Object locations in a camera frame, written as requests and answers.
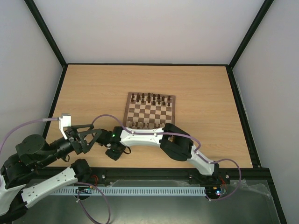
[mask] wooden tabletop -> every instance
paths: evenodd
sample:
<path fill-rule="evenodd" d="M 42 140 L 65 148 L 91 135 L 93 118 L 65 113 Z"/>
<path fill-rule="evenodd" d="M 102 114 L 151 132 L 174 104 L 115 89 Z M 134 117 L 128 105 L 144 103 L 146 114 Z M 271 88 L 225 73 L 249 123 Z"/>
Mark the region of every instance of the wooden tabletop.
<path fill-rule="evenodd" d="M 225 67 L 69 65 L 54 117 L 70 113 L 72 125 L 90 124 L 100 114 L 122 120 L 128 92 L 156 92 L 176 96 L 175 125 L 201 141 L 201 152 L 212 160 L 230 158 L 241 168 L 251 168 L 247 145 Z M 119 126 L 109 117 L 95 128 Z M 50 125 L 47 142 L 61 138 L 58 123 Z M 118 161 L 105 155 L 106 148 L 94 145 L 87 154 L 70 154 L 69 166 L 84 158 L 91 167 L 191 168 L 188 162 L 170 159 L 160 148 L 134 146 Z M 221 168 L 235 168 L 229 161 Z"/>

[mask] gray wall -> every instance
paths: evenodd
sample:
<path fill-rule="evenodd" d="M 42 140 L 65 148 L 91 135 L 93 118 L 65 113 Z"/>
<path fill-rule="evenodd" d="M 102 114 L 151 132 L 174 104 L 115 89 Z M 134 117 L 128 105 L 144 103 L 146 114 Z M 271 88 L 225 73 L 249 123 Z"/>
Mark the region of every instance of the gray wall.
<path fill-rule="evenodd" d="M 69 63 L 229 63 L 263 0 L 35 0 Z"/>
<path fill-rule="evenodd" d="M 22 0 L 0 1 L 0 140 L 13 127 L 47 117 L 62 68 Z M 16 131 L 4 145 L 0 166 L 15 145 L 44 124 Z"/>
<path fill-rule="evenodd" d="M 234 69 L 258 154 L 299 223 L 299 1 L 274 1 Z"/>

